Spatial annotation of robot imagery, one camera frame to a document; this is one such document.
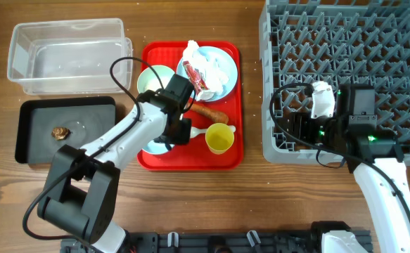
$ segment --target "wooden table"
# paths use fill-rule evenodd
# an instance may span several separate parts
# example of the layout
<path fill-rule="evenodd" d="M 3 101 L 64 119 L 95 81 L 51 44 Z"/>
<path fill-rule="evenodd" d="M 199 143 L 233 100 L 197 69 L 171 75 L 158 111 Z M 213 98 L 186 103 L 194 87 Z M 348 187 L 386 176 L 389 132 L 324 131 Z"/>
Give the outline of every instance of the wooden table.
<path fill-rule="evenodd" d="M 12 2 L 0 4 L 0 252 L 59 250 L 59 242 L 37 241 L 22 230 L 23 213 L 41 191 L 47 167 L 31 169 L 14 160 L 19 108 L 23 102 L 39 97 L 25 95 L 18 84 L 6 78 L 13 27 L 47 20 L 121 18 L 136 56 L 146 44 L 167 40 L 227 40 L 241 51 L 245 132 L 242 164 L 219 173 L 151 173 L 133 161 L 121 175 L 115 208 L 114 219 L 123 228 L 130 232 L 205 233 L 249 228 L 306 229 L 313 221 L 336 220 L 373 230 L 366 201 L 347 169 L 269 164 L 262 156 L 258 19 L 263 0 Z M 136 92 L 139 72 L 140 65 L 135 64 L 132 92 Z M 113 97 L 124 105 L 124 113 L 132 107 L 127 97 Z M 408 177 L 410 185 L 410 168 Z M 63 233 L 35 215 L 30 218 L 30 227 L 44 235 Z"/>

